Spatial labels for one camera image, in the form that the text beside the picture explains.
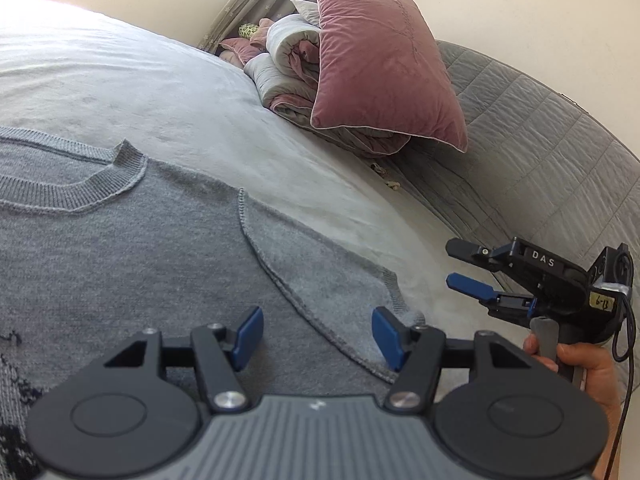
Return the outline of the person's right hand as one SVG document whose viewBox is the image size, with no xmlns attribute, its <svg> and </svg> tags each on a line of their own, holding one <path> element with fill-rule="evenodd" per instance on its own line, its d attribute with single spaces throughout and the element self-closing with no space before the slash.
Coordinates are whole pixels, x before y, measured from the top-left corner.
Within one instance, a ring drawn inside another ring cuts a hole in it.
<svg viewBox="0 0 640 480">
<path fill-rule="evenodd" d="M 567 365 L 585 370 L 585 393 L 600 405 L 608 418 L 608 442 L 593 471 L 595 479 L 617 479 L 620 470 L 620 450 L 616 451 L 614 465 L 606 475 L 616 430 L 620 422 L 620 393 L 615 365 L 608 350 L 594 344 L 558 344 L 556 356 Z"/>
</svg>

